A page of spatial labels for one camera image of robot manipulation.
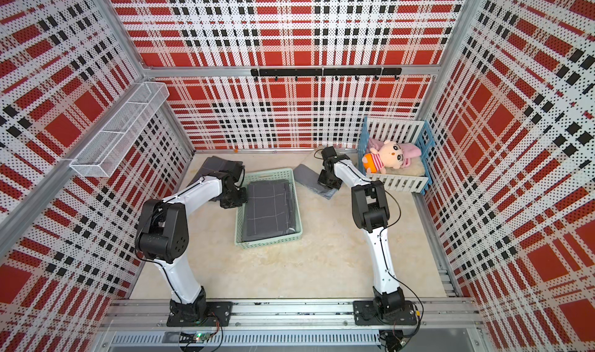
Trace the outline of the beige and grey pillowcase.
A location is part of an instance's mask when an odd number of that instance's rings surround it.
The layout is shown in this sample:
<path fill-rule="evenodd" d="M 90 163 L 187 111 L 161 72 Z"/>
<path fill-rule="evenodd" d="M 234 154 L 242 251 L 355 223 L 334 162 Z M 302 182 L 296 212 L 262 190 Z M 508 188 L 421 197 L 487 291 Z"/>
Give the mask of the beige and grey pillowcase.
<path fill-rule="evenodd" d="M 331 200 L 338 192 L 337 189 L 319 184 L 319 173 L 316 173 L 304 164 L 300 164 L 294 169 L 294 179 L 314 194 L 327 200 Z"/>

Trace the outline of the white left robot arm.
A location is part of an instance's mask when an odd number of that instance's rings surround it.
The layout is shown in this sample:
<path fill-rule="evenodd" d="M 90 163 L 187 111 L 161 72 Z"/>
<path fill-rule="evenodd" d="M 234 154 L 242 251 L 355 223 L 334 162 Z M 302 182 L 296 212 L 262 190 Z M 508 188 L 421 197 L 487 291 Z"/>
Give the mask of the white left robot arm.
<path fill-rule="evenodd" d="M 171 290 L 170 312 L 193 320 L 207 316 L 206 291 L 193 275 L 186 251 L 190 244 L 188 218 L 207 202 L 223 209 L 247 201 L 244 171 L 212 172 L 162 200 L 147 200 L 136 228 L 135 254 L 157 266 Z"/>

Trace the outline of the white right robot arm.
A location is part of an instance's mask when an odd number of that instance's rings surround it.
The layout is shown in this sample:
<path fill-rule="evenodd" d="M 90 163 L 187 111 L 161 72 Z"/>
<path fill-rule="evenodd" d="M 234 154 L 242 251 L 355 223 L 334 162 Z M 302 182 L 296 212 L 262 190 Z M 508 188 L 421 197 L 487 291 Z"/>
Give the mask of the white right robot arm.
<path fill-rule="evenodd" d="M 384 184 L 365 176 L 348 155 L 338 154 L 334 147 L 322 149 L 322 165 L 320 185 L 350 188 L 353 221 L 364 232 L 373 262 L 373 301 L 377 315 L 388 318 L 404 308 L 405 297 L 390 255 L 390 209 Z"/>

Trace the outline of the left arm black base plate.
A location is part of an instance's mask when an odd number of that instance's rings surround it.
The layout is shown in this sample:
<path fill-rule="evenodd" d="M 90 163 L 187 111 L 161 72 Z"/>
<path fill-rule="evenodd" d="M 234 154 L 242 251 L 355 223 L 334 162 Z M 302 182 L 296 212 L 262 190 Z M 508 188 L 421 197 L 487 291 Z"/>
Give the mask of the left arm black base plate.
<path fill-rule="evenodd" d="M 170 301 L 168 327 L 227 327 L 232 314 L 232 302 L 200 302 L 181 304 Z"/>

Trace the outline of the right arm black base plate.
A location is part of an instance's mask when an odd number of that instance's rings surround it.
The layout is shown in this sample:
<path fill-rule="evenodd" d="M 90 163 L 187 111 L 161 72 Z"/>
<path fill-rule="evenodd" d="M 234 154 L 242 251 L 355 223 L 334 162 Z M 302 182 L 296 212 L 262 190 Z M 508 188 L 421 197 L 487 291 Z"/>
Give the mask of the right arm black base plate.
<path fill-rule="evenodd" d="M 415 326 L 418 323 L 413 302 L 405 301 L 402 308 L 382 310 L 373 301 L 354 301 L 353 316 L 358 326 Z"/>

